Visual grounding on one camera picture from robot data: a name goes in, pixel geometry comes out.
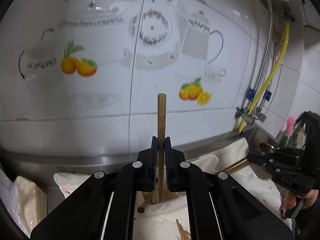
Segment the person's right hand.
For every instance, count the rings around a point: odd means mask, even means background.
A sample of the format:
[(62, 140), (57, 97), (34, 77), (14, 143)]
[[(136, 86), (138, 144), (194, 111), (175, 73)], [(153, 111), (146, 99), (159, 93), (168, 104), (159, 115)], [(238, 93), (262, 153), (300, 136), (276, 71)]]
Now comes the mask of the person's right hand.
[(311, 190), (306, 196), (297, 196), (291, 191), (287, 191), (286, 196), (284, 198), (284, 206), (287, 209), (291, 209), (297, 205), (297, 198), (304, 199), (304, 205), (302, 209), (309, 208), (313, 206), (313, 204), (316, 202), (318, 198), (319, 190)]

